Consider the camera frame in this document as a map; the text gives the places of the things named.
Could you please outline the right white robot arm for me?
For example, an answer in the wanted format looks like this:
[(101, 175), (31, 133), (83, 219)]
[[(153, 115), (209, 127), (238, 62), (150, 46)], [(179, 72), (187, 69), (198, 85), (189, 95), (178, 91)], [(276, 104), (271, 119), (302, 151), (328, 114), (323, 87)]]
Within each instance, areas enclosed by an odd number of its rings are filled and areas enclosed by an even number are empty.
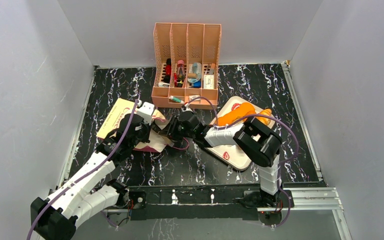
[(225, 126), (203, 124), (191, 110), (183, 111), (162, 121), (155, 119), (151, 129), (166, 137), (173, 144), (183, 139), (191, 139), (202, 149), (219, 146), (236, 146), (263, 173), (274, 172), (275, 179), (260, 179), (259, 193), (245, 193), (239, 201), (247, 208), (276, 207), (281, 201), (282, 184), (279, 178), (279, 158), (282, 138), (262, 123), (256, 114), (245, 115)]

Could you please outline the pink and cream paper bag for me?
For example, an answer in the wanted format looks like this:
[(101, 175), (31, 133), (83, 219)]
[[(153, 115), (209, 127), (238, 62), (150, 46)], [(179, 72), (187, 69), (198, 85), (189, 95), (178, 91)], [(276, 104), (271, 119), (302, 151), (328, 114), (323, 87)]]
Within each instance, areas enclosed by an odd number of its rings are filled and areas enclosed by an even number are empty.
[[(134, 103), (132, 101), (118, 98), (102, 126), (98, 130), (96, 137), (99, 140), (104, 140), (110, 131), (119, 127), (119, 123), (124, 118), (124, 116), (132, 112), (133, 106)], [(154, 111), (152, 121), (156, 123), (160, 129), (163, 129), (169, 123), (169, 120), (166, 119), (158, 109)], [(153, 130), (150, 132), (149, 140), (149, 143), (140, 142), (134, 148), (134, 150), (141, 152), (160, 153), (164, 148), (168, 147), (167, 145), (160, 143), (158, 134)], [(187, 140), (181, 140), (178, 143), (174, 143), (173, 148), (178, 150), (185, 150), (188, 146), (189, 142)]]

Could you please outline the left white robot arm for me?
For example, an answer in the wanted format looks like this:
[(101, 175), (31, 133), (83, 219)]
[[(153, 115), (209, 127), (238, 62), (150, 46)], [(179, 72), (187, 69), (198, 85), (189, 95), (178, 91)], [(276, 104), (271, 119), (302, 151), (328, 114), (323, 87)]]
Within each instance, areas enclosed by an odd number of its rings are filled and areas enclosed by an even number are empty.
[(84, 166), (46, 199), (30, 205), (33, 232), (45, 240), (70, 240), (77, 228), (107, 207), (124, 208), (130, 202), (128, 187), (115, 179), (95, 189), (98, 182), (131, 156), (139, 143), (148, 143), (152, 115), (128, 113), (98, 145)]

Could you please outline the long twisted orange bread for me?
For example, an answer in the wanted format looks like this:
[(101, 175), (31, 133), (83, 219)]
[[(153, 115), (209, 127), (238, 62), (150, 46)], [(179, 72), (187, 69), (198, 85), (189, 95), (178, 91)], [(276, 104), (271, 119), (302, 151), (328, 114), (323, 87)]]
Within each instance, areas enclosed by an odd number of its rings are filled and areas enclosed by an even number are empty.
[(234, 123), (236, 120), (244, 116), (252, 114), (256, 114), (254, 106), (249, 102), (243, 102), (241, 104), (238, 104), (235, 109), (219, 117), (216, 125), (224, 127)]

